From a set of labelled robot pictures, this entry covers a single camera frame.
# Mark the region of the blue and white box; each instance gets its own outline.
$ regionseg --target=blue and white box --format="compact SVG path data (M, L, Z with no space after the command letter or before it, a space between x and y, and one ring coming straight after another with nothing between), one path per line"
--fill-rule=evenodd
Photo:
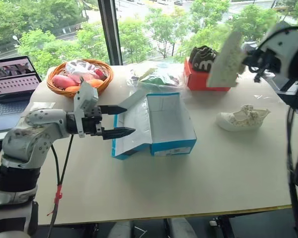
M146 147L154 156L191 152L197 137L179 93L137 91L120 106L128 110L115 115L114 127L126 126L136 131L113 139L113 157L124 160Z

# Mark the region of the red shoe box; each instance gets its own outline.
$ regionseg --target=red shoe box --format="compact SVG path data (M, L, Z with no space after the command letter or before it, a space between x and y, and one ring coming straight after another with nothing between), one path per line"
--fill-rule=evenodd
M189 62L189 57L184 60L184 74L186 79L186 84L192 91L221 91L227 92L230 87L226 88L208 88L207 80L209 73L197 72L193 70L192 64Z

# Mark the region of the laptop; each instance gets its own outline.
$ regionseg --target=laptop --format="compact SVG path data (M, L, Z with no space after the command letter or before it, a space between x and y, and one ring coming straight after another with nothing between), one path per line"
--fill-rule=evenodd
M27 56L0 59L0 132L16 126L40 82Z

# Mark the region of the orange fruit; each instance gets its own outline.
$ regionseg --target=orange fruit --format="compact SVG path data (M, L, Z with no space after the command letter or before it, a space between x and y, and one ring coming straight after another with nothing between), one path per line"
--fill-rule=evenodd
M91 79L89 81L87 81L87 83L89 83L93 88L98 88L100 85L103 84L103 80L100 79Z
M76 92L80 89L80 86L70 86L65 89L67 92Z

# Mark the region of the laptop screen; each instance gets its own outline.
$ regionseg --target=laptop screen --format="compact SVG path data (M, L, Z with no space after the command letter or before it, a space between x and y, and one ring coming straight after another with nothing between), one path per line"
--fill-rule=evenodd
M0 60L0 99L31 96L40 82L28 57Z

